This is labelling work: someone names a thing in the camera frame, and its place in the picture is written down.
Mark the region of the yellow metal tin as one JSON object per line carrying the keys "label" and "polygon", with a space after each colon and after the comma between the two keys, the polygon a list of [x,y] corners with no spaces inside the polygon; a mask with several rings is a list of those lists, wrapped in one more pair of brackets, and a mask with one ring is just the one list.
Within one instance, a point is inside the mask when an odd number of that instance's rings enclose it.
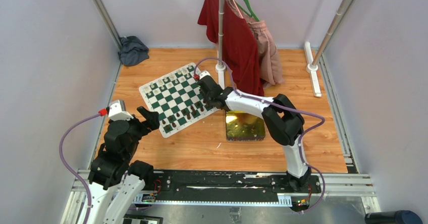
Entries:
{"label": "yellow metal tin", "polygon": [[262,118],[242,111],[226,113],[226,139],[230,142],[262,141],[265,125]]}

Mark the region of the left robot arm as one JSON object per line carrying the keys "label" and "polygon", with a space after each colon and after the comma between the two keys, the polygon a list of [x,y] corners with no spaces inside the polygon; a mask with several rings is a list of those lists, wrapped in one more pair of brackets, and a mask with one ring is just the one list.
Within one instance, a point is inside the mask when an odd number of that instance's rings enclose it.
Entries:
{"label": "left robot arm", "polygon": [[154,167],[132,158],[142,137],[159,128],[159,114],[142,106],[137,110],[144,121],[121,108],[108,107],[97,114],[107,115],[109,126],[88,180],[82,181],[88,201],[81,223],[121,223],[137,193],[154,186]]}

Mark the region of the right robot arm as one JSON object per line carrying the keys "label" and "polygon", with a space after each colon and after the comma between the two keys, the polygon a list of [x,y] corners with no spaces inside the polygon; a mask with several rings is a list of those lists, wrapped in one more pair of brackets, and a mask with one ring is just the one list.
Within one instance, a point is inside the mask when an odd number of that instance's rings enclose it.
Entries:
{"label": "right robot arm", "polygon": [[304,118],[288,97],[262,97],[233,87],[222,88],[210,74],[195,75],[207,105],[226,112],[241,111],[263,119],[270,136],[282,146],[287,161],[289,188],[302,192],[308,186],[311,170],[306,163],[301,143]]}

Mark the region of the green white chess mat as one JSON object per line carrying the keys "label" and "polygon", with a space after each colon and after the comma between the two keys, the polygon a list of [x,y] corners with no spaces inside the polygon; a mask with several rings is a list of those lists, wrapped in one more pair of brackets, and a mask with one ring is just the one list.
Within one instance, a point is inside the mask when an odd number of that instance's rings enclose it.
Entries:
{"label": "green white chess mat", "polygon": [[[148,109],[159,113],[159,131],[164,138],[218,111],[215,107],[207,106],[203,99],[200,87],[193,77],[194,73],[200,74],[200,72],[200,69],[195,69],[195,63],[189,63],[139,87],[139,92]],[[201,106],[195,105],[197,102],[204,107],[203,112],[200,111]],[[191,114],[191,105],[197,112],[196,116]],[[183,109],[190,113],[190,120],[182,114]],[[173,116],[174,120],[170,121],[169,116]],[[172,122],[176,123],[175,128],[172,127]],[[166,126],[170,126],[171,130],[166,131]]]}

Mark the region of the white clothes rack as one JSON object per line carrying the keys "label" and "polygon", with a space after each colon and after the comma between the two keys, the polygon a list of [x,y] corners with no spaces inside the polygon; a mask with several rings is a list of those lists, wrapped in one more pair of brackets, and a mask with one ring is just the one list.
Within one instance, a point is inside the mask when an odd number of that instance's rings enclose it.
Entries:
{"label": "white clothes rack", "polygon": [[[219,11],[218,11],[218,46],[217,46],[217,56],[222,59],[223,53],[223,17],[224,17],[224,5],[225,0],[219,0]],[[318,65],[314,62],[312,49],[310,43],[307,41],[304,43],[304,53],[307,61],[306,71],[309,73],[310,82],[312,85],[312,91],[314,97],[321,97],[322,91],[320,88],[319,80],[318,80]],[[225,88],[225,63],[220,61],[217,62],[215,66],[216,72],[218,74],[218,82],[222,88]]]}

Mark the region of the red t-shirt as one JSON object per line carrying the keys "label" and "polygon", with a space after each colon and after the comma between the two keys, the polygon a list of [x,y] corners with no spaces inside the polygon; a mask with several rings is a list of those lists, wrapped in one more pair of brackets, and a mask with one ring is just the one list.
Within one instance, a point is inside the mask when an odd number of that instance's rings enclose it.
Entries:
{"label": "red t-shirt", "polygon": [[[204,0],[197,24],[206,26],[208,40],[218,43],[219,0]],[[257,42],[245,19],[235,15],[228,5],[224,5],[222,59],[230,67],[239,90],[264,96]]]}

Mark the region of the pink shorts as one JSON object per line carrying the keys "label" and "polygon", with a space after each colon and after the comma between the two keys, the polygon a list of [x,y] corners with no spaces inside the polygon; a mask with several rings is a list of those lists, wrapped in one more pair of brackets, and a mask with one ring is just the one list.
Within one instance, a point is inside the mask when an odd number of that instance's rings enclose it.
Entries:
{"label": "pink shorts", "polygon": [[257,20],[248,15],[236,4],[235,0],[225,0],[226,4],[241,19],[245,19],[258,45],[260,78],[265,80],[264,88],[270,85],[282,84],[283,68],[277,46],[264,20]]}

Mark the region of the dark blue crumpled cloth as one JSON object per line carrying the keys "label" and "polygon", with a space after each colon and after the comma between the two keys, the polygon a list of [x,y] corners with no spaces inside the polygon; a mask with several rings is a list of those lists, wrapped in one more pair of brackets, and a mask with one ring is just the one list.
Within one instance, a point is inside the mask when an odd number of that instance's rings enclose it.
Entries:
{"label": "dark blue crumpled cloth", "polygon": [[138,37],[120,37],[120,43],[122,47],[118,56],[124,66],[136,66],[149,59],[149,48]]}

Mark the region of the green clothes hanger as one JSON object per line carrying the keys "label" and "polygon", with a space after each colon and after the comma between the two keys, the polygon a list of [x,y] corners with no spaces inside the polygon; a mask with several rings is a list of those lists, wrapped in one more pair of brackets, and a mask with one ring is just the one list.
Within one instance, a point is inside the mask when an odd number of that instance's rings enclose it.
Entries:
{"label": "green clothes hanger", "polygon": [[259,18],[254,13],[254,11],[252,10],[249,0],[243,0],[243,2],[245,3],[245,6],[247,7],[247,9],[244,9],[242,6],[240,6],[239,4],[237,4],[238,8],[240,8],[250,18],[253,18],[253,19],[255,19],[258,22]]}

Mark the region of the dark blue bottle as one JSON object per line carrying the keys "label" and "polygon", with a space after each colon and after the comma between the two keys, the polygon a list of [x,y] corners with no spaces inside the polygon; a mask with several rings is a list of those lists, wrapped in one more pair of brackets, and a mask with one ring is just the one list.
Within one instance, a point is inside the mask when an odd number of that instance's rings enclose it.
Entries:
{"label": "dark blue bottle", "polygon": [[364,223],[423,224],[423,221],[413,211],[398,210],[368,213],[364,217]]}

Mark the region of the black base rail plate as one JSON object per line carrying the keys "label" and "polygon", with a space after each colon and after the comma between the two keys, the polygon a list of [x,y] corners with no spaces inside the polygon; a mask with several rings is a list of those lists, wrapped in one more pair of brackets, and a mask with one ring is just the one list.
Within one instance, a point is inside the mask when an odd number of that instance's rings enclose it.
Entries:
{"label": "black base rail plate", "polygon": [[306,198],[321,192],[316,175],[299,181],[288,173],[157,170],[140,190],[144,196],[138,201],[274,203],[279,194]]}

